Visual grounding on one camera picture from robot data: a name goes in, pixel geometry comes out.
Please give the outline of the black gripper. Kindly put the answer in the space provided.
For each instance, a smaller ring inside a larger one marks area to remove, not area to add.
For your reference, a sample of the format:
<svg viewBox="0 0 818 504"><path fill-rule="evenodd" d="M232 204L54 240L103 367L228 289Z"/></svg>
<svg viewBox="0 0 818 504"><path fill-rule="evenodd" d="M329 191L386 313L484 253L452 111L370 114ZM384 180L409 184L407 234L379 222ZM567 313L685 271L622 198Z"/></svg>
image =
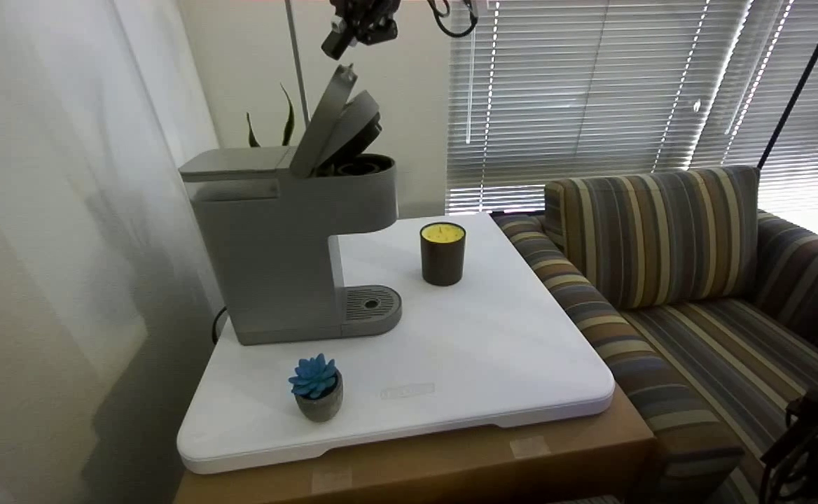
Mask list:
<svg viewBox="0 0 818 504"><path fill-rule="evenodd" d="M339 59L354 41L379 44L399 36L396 10L402 0L330 0L337 24L325 36L322 51Z"/></svg>

